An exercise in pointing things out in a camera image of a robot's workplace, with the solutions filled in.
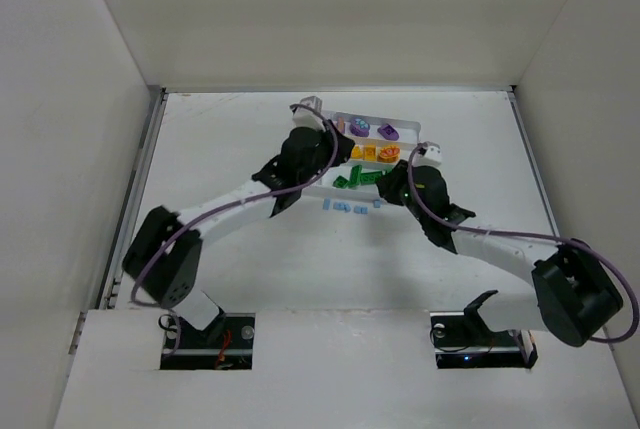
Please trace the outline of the small yellow square lego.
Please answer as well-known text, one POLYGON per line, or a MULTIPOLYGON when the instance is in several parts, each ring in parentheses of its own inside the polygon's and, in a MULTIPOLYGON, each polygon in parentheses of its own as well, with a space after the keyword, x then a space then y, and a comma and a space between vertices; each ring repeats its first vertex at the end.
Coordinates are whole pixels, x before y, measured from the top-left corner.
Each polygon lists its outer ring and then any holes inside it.
POLYGON ((376 147, 375 146, 365 146, 364 147, 364 156, 363 158, 366 161, 375 161, 376 156, 376 147))

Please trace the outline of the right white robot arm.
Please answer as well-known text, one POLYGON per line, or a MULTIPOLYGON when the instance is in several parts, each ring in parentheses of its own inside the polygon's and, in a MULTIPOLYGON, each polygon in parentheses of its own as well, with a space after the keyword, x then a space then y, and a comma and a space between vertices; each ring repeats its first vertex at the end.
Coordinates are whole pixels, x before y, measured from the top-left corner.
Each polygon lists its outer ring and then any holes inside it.
POLYGON ((452 254, 480 260, 527 283, 521 296, 487 290, 463 310, 485 333, 536 330, 580 347, 623 307, 603 264, 585 244, 510 237, 478 226, 474 212, 451 203, 441 173, 400 161, 376 183, 380 197, 409 210, 427 239, 452 254))

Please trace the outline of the purple rounded lego brick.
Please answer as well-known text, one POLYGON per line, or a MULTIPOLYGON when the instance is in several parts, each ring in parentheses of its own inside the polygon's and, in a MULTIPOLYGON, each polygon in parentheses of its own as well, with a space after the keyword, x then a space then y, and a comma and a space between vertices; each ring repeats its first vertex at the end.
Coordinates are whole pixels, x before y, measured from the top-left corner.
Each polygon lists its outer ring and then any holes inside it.
POLYGON ((378 127, 377 132, 381 137, 389 141, 398 141, 399 133, 391 124, 383 124, 378 127))

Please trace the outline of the small yellow lego piece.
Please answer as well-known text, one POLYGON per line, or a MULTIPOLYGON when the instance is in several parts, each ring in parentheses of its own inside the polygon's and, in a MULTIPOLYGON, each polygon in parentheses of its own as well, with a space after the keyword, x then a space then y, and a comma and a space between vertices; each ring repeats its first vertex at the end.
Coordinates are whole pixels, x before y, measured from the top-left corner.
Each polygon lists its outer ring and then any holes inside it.
POLYGON ((355 146, 351 152, 352 159, 362 159, 363 158, 363 150, 360 146, 355 146))

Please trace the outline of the small green lego brick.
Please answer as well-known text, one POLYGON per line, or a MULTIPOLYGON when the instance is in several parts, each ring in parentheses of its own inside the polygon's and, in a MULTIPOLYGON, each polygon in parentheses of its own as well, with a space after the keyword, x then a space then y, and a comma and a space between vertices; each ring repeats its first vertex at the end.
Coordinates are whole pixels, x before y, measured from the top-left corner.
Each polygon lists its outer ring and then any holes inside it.
POLYGON ((338 176, 332 183, 335 188, 346 188, 349 185, 349 180, 343 176, 338 176))

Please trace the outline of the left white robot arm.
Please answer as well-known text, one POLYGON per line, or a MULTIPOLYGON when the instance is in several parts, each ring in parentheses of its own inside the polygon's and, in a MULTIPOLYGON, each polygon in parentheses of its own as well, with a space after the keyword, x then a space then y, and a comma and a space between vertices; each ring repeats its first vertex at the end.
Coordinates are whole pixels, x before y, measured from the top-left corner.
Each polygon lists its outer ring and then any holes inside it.
POLYGON ((354 141, 334 127, 298 127, 280 153, 236 190, 188 210, 152 209, 128 248, 122 268, 158 306, 179 316, 178 331, 194 330, 211 344, 223 331, 224 311, 195 287, 200 256, 212 244, 250 223, 272 218, 301 197, 322 173, 346 163, 354 141))

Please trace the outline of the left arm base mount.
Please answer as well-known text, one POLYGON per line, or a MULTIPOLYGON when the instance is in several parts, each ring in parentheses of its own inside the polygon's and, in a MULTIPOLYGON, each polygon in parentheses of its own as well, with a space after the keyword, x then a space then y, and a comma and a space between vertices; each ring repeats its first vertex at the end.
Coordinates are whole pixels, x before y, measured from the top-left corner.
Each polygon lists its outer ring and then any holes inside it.
POLYGON ((223 311, 203 331, 185 319, 162 314, 157 321, 164 332, 160 369, 169 371, 251 370, 256 329, 255 313, 223 311))

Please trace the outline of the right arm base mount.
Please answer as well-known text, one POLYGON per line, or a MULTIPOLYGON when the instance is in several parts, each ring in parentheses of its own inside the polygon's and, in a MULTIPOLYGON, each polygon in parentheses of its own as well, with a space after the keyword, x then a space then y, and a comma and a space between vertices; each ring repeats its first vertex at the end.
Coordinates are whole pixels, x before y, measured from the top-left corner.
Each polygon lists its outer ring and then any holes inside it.
POLYGON ((438 369, 520 368, 530 370, 538 360, 528 331, 492 331, 479 309, 497 290, 486 291, 461 311, 430 313, 429 338, 438 369))

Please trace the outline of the yellow orange patterned lego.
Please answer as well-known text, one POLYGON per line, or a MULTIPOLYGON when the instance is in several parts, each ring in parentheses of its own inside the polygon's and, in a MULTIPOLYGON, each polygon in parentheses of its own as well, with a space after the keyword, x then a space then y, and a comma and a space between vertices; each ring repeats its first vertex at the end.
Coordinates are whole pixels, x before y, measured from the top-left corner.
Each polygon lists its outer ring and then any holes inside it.
POLYGON ((377 161, 392 164, 398 161, 400 157, 400 148, 395 145, 381 147, 377 154, 377 161))

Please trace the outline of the purple round lego piece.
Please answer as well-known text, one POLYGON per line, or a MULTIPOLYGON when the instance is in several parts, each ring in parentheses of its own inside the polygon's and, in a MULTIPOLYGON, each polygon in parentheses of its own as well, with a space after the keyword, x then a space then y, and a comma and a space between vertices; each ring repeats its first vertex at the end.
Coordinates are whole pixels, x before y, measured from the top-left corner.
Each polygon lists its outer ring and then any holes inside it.
POLYGON ((369 122, 360 117, 354 117, 349 122, 349 131, 356 137, 367 138, 370 134, 370 128, 369 122))

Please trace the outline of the green lego plate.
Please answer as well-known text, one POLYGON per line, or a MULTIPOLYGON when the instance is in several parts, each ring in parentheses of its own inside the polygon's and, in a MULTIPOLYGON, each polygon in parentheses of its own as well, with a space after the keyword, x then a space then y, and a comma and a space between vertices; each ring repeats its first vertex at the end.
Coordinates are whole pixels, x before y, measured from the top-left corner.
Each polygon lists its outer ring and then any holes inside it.
POLYGON ((348 187, 350 189, 354 189, 360 185, 361 173, 362 173, 361 165, 354 165, 351 168, 349 180, 348 180, 348 187))

